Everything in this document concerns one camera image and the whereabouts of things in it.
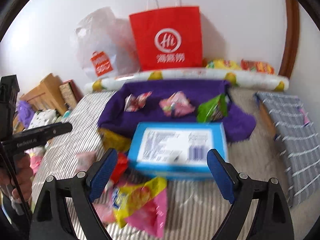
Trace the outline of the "person left hand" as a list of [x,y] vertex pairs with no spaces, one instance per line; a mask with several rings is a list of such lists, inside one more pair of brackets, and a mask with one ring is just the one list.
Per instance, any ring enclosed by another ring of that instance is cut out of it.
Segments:
[[[16,179],[21,189],[22,196],[25,201],[28,201],[32,193],[32,181],[33,170],[30,167],[30,157],[28,154],[25,154],[17,162],[18,173],[16,174]],[[7,171],[1,166],[1,185],[4,185],[4,188],[8,185],[14,185],[14,181],[10,180],[7,174]]]

